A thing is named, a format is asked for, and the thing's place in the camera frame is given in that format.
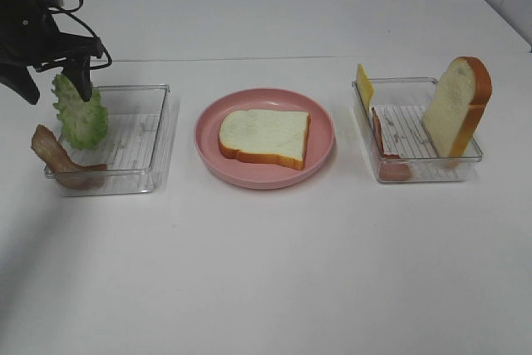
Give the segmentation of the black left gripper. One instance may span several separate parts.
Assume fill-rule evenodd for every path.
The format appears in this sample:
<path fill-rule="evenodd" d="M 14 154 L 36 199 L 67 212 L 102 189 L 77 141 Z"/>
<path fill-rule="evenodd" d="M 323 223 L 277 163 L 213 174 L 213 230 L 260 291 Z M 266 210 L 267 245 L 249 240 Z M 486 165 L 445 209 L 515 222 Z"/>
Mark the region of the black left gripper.
<path fill-rule="evenodd" d="M 26 67 L 45 71 L 63 67 L 62 75 L 74 85 L 83 101 L 92 97 L 90 60 L 102 58 L 102 42 L 74 15 L 84 0 L 1 0 L 0 82 L 30 105 L 40 92 Z M 54 19 L 64 14 L 89 33 L 81 36 L 61 32 Z"/>

